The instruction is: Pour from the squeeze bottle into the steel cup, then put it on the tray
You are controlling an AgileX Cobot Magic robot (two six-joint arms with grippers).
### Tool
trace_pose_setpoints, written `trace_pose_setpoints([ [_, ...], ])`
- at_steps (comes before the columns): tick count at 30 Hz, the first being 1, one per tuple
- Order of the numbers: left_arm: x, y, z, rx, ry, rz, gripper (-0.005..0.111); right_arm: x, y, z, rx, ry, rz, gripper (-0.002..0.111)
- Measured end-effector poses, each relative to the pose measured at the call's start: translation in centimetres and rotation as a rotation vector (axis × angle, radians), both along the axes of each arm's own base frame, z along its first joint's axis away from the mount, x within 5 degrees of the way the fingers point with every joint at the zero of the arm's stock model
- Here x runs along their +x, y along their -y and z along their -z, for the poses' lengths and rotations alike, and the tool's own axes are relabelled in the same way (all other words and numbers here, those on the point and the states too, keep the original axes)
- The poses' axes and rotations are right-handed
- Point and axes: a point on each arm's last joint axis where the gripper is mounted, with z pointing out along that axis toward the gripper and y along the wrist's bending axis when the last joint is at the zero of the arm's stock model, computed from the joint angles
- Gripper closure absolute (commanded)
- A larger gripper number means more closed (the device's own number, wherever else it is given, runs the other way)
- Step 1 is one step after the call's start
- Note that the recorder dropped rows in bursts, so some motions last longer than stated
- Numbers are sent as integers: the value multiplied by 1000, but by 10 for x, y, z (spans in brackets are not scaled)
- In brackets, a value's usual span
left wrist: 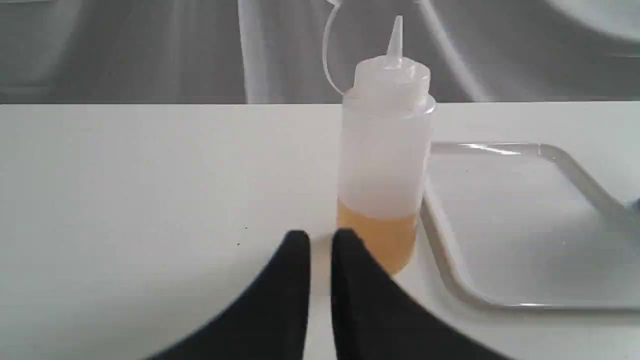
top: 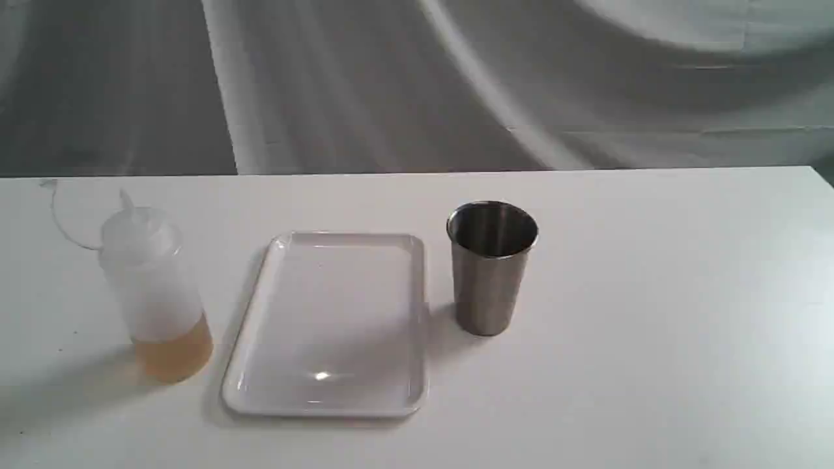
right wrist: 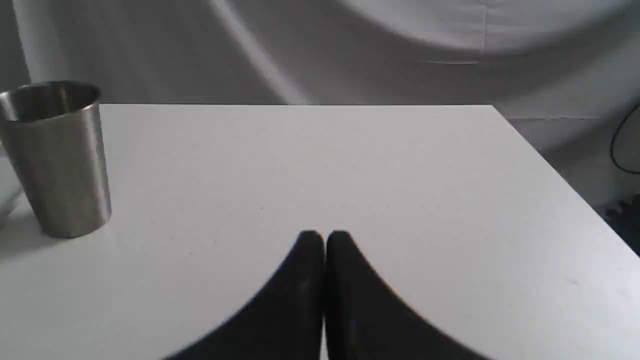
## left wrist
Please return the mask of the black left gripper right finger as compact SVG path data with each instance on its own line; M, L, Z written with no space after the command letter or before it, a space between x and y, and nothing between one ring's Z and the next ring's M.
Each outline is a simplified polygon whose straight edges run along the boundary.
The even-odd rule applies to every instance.
M331 317L339 360L503 360L427 311L377 263L357 233L331 247Z

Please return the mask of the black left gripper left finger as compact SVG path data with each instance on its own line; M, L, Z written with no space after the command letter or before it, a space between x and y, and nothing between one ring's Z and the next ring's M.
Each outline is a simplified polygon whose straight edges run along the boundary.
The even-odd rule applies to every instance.
M311 244L291 230L224 311L153 360L301 360L311 289Z

